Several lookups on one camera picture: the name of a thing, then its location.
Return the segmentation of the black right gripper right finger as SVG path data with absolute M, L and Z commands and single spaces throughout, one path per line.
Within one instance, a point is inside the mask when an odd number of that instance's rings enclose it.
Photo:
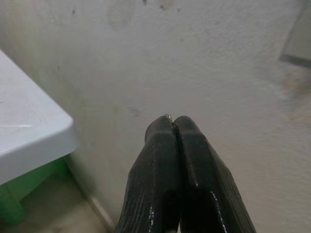
M 188 116 L 174 121 L 183 175 L 183 233 L 254 233 L 233 176 Z

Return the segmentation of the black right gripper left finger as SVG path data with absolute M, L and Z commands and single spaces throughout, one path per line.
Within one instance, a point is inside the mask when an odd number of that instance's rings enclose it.
M 175 233 L 181 210 L 179 152 L 170 116 L 145 132 L 145 144 L 128 174 L 117 233 Z

